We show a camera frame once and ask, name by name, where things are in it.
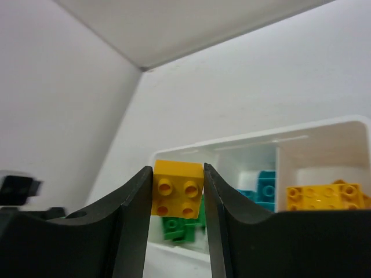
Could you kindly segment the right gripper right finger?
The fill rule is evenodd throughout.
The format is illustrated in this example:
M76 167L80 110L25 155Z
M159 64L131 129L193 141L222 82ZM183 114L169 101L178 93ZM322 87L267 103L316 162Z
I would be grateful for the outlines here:
M273 213L204 172L213 277L370 276L370 211Z

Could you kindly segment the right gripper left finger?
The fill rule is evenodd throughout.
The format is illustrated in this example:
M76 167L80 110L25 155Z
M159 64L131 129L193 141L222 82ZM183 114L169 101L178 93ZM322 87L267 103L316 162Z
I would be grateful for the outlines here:
M2 277L142 277L152 205L150 166L64 218L1 211Z

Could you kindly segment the blue lego brick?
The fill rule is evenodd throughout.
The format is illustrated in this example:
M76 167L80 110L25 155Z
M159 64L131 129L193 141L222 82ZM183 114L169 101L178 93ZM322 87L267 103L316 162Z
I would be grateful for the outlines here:
M246 171L238 179L237 191L259 206L275 211L276 171Z

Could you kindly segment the green lego brick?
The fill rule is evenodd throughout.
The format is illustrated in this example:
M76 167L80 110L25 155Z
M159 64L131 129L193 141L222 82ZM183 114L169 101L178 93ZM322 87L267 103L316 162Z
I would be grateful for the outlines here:
M195 241L196 228L200 228L205 233L206 214L204 196L201 198L201 206L197 219L162 217L163 238L177 244L193 243Z

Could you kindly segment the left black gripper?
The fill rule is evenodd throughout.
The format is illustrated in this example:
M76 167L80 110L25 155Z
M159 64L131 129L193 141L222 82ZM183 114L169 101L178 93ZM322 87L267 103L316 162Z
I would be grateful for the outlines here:
M1 222L9 220L15 215L26 215L37 220L48 221L56 218L64 218L66 211L63 207L51 207L47 210L21 210L18 207L1 207Z

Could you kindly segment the small yellow lego brick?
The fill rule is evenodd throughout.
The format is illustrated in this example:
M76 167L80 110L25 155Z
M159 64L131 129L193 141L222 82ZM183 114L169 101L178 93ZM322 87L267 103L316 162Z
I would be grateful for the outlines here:
M198 218L203 183L201 164L157 160L153 173L151 214L159 217Z

